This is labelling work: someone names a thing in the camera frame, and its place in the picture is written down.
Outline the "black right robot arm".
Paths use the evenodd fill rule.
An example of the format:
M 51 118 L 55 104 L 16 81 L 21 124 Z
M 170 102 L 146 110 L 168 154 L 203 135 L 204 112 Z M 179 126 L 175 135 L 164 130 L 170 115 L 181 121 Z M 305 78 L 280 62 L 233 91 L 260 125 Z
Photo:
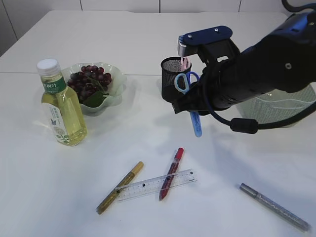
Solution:
M 312 114 L 315 104 L 290 118 L 264 124 L 246 118 L 226 120 L 218 115 L 218 111 L 275 89 L 294 93 L 315 82 L 316 5 L 292 6 L 287 1 L 282 5 L 290 17 L 244 51 L 234 44 L 233 32 L 226 26 L 181 35 L 179 56 L 196 54 L 205 68 L 198 81 L 172 101 L 174 112 L 210 114 L 232 131 L 248 134 L 288 126 Z

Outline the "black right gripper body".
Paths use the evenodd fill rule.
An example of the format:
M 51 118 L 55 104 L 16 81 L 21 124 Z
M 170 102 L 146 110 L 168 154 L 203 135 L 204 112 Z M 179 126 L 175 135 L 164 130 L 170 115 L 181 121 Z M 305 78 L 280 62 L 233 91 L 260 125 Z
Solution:
M 234 77 L 233 66 L 241 55 L 238 47 L 231 40 L 221 40 L 209 44 L 200 44 L 196 47 L 196 54 L 205 64 L 199 82 L 189 86 L 189 91 L 172 101 L 176 114 L 188 111 L 197 112 L 201 116 L 210 114 L 208 102 L 215 111 L 223 111 L 237 101 L 233 96 L 229 100 L 227 89 Z

